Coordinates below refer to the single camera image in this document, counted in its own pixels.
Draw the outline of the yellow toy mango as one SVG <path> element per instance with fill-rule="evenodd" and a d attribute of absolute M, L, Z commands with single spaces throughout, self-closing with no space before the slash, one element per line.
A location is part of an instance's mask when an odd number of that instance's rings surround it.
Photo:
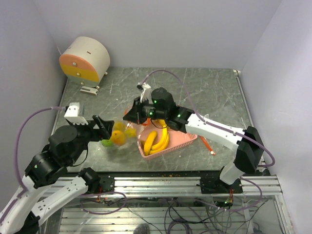
<path fill-rule="evenodd" d="M 126 142 L 125 133 L 123 131 L 120 131 L 120 130 L 112 131 L 110 141 L 113 142 L 115 145 L 118 145 L 118 146 L 124 145 Z"/>

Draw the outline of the green round toy fruit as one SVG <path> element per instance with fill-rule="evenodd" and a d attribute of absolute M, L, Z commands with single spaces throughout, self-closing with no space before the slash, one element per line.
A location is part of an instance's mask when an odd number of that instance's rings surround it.
<path fill-rule="evenodd" d="M 104 146 L 104 147 L 112 147 L 114 145 L 114 143 L 110 140 L 110 139 L 103 139 L 101 141 L 101 144 Z"/>

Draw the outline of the clear zip bag red zipper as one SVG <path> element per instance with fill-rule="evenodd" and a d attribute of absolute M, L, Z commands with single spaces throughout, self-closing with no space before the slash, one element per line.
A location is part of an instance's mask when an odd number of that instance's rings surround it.
<path fill-rule="evenodd" d="M 101 141 L 102 146 L 108 147 L 121 147 L 126 143 L 132 142 L 139 137 L 141 132 L 151 125 L 151 119 L 147 120 L 140 125 L 133 124 L 129 121 L 118 120 L 113 124 L 112 134 L 109 139 Z"/>

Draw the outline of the pink plastic basket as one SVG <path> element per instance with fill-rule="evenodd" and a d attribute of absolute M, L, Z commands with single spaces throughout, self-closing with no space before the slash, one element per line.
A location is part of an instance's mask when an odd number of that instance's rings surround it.
<path fill-rule="evenodd" d="M 157 131 L 158 132 L 158 137 L 161 134 L 160 133 L 161 129 L 156 128 L 153 124 L 151 124 L 151 125 L 147 126 L 141 132 L 139 137 L 137 138 L 137 146 L 138 146 L 139 152 L 140 152 L 140 154 L 141 154 L 141 156 L 143 157 L 144 160 L 151 160 L 151 159 L 156 158 L 158 156 L 161 156 L 163 154 L 167 154 L 169 152 L 178 150 L 178 149 L 180 149 L 182 147 L 185 147 L 185 146 L 187 146 L 189 144 L 192 144 L 193 141 L 195 141 L 197 139 L 197 135 L 189 134 L 189 133 L 186 134 L 186 133 L 183 133 L 183 132 L 174 131 L 174 130 L 169 129 L 168 132 L 169 132 L 169 136 L 170 136 L 170 141 L 169 141 L 168 147 L 165 150 L 163 150 L 163 151 L 161 151 L 159 153 L 145 156 L 144 153 L 143 153 L 142 146 L 141 146 L 141 141 L 145 140 L 147 138 L 148 134 L 151 131 Z"/>

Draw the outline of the yellow starfruit slice toy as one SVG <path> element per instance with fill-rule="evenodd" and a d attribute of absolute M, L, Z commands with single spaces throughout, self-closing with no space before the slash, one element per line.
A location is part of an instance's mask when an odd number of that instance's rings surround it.
<path fill-rule="evenodd" d="M 122 131 L 124 132 L 126 129 L 126 125 L 121 121 L 116 121 L 113 126 L 114 131 Z"/>

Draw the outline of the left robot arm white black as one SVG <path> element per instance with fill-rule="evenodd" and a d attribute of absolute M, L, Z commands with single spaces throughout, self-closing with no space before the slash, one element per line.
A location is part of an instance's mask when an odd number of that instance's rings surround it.
<path fill-rule="evenodd" d="M 109 139 L 114 121 L 93 116 L 86 124 L 59 127 L 48 139 L 48 144 L 35 155 L 25 169 L 24 187 L 19 187 L 0 214 L 2 234 L 34 234 L 55 211 L 85 193 L 101 190 L 100 177 L 91 168 L 82 169 L 64 188 L 40 201 L 40 197 L 67 173 L 89 142 Z"/>

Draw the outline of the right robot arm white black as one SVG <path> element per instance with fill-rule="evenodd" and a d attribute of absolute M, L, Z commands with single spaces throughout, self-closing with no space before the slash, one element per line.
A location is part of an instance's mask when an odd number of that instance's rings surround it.
<path fill-rule="evenodd" d="M 192 109 L 176 105 L 172 94 L 162 87 L 151 92 L 151 99 L 144 95 L 142 93 L 134 99 L 123 120 L 135 124 L 142 124 L 147 119 L 164 120 L 174 131 L 208 138 L 235 153 L 233 160 L 222 167 L 217 176 L 198 185 L 203 193 L 228 193 L 232 185 L 238 185 L 241 176 L 256 173 L 264 152 L 263 142 L 256 128 L 230 127 L 205 118 Z"/>

